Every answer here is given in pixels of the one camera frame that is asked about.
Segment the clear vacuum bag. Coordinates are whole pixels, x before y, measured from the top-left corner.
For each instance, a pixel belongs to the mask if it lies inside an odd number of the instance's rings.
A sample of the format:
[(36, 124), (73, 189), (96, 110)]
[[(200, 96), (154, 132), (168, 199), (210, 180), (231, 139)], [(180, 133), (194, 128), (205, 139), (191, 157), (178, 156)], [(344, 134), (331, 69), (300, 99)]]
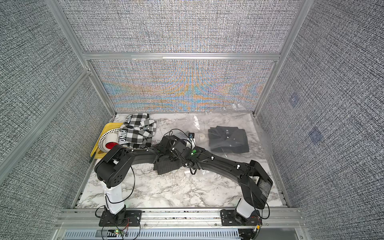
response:
[(246, 112), (205, 112), (157, 114), (159, 140), (165, 133), (184, 137), (195, 134), (195, 143), (211, 153), (233, 161), (257, 161), (270, 175), (265, 144), (255, 118)]

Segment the black shirt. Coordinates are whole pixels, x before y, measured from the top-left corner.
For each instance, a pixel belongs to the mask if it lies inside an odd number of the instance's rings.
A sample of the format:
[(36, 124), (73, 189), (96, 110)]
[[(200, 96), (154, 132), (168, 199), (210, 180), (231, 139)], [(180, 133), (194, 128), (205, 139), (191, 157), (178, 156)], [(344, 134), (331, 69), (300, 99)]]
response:
[(208, 137), (212, 152), (244, 154), (250, 151), (247, 133), (244, 129), (216, 126), (208, 129)]

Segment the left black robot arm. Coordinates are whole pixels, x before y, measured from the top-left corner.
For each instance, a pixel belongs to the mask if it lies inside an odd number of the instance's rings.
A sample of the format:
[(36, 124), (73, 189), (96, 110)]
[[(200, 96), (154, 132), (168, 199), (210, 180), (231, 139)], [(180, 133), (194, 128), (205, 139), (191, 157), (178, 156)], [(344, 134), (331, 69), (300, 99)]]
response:
[(161, 142), (145, 150), (129, 150), (114, 146), (95, 166), (95, 173), (105, 192), (107, 213), (116, 215), (125, 208), (121, 183), (133, 165), (153, 164), (154, 171), (163, 175), (182, 167), (182, 153), (175, 152), (176, 144), (186, 147), (187, 141), (175, 136), (165, 136)]

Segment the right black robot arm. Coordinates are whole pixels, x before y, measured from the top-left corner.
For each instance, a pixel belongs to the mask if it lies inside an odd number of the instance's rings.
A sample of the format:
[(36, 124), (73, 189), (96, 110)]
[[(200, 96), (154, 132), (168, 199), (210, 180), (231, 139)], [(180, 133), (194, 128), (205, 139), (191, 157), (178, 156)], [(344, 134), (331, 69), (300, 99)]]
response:
[(238, 183), (243, 197), (236, 207), (237, 214), (245, 219), (250, 218), (252, 214), (261, 216), (258, 211), (267, 205), (273, 180), (259, 162), (232, 161), (197, 146), (191, 149), (182, 140), (173, 144), (170, 151), (185, 167), (213, 172)]

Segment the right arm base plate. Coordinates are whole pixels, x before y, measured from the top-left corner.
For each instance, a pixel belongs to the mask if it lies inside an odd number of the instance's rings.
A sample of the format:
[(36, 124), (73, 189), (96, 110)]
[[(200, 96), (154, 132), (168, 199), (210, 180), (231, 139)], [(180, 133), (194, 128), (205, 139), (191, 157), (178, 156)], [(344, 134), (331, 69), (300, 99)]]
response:
[(220, 211), (220, 217), (223, 226), (256, 226), (262, 223), (258, 210), (253, 211), (251, 215), (246, 218), (236, 210), (222, 209)]

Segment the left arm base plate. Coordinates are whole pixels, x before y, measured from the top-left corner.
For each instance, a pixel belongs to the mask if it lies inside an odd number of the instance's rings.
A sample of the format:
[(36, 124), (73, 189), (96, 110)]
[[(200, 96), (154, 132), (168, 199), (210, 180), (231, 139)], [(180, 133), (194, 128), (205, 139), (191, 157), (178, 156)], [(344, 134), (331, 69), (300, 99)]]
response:
[(108, 210), (104, 210), (99, 221), (99, 227), (138, 227), (142, 218), (142, 211), (121, 210), (117, 214), (112, 214)]

